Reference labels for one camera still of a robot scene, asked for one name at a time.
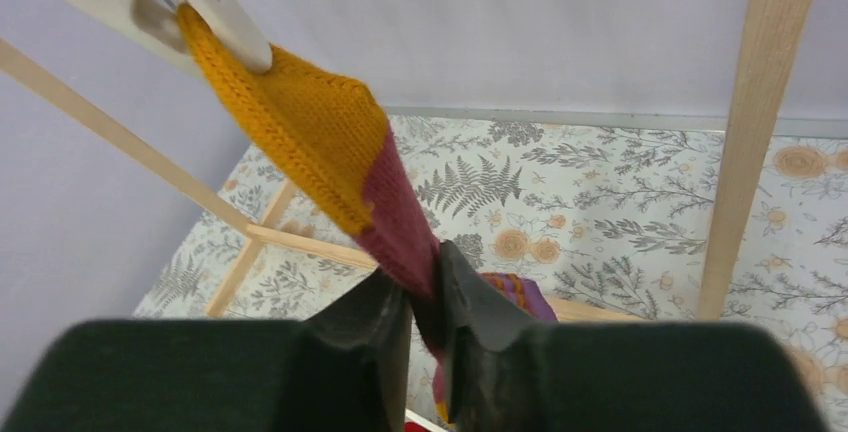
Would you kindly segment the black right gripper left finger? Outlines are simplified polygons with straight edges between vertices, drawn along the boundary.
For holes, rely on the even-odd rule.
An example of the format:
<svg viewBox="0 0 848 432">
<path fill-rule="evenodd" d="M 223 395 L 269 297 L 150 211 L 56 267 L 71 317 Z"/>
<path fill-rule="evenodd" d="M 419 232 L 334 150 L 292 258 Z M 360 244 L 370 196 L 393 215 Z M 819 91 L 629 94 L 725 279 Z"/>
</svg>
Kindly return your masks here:
<svg viewBox="0 0 848 432">
<path fill-rule="evenodd" d="M 400 431 L 411 312 L 376 271 L 303 320 L 98 320 L 46 350 L 6 431 Z"/>
</svg>

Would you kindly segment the white plastic basket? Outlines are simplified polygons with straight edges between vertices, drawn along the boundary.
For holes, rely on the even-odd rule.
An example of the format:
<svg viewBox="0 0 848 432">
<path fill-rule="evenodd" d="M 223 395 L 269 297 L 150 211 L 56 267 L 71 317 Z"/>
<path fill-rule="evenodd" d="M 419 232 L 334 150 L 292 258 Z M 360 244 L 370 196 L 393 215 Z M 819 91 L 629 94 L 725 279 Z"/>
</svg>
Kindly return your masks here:
<svg viewBox="0 0 848 432">
<path fill-rule="evenodd" d="M 404 432 L 448 432 L 438 424 L 429 421 L 425 417 L 413 412 L 410 409 L 405 410 L 404 417 Z"/>
</svg>

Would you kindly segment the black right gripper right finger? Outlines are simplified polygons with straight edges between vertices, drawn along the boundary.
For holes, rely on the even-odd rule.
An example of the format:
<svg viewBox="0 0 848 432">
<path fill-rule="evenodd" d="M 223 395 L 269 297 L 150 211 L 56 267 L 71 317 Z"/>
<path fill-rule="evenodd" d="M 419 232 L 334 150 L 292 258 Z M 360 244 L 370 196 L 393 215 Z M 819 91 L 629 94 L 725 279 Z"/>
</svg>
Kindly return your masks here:
<svg viewBox="0 0 848 432">
<path fill-rule="evenodd" d="M 460 431 L 823 431 L 789 355 L 738 322 L 538 320 L 440 253 L 444 385 Z"/>
</svg>

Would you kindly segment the maroon purple striped sock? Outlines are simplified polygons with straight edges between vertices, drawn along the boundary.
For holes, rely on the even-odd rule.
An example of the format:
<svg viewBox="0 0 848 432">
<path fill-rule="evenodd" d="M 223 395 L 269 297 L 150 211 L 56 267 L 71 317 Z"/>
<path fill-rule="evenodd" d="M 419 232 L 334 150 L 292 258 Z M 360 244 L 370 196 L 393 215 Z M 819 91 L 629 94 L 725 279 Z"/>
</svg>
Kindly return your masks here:
<svg viewBox="0 0 848 432">
<path fill-rule="evenodd" d="M 538 338 L 556 320 L 538 287 L 477 272 L 439 241 L 367 86 L 272 49 L 243 65 L 187 4 L 177 23 L 218 99 L 287 178 L 377 262 L 302 322 L 284 355 L 280 422 L 383 431 L 405 382 L 396 330 L 415 323 L 437 363 L 433 398 L 461 431 L 542 431 Z"/>
</svg>

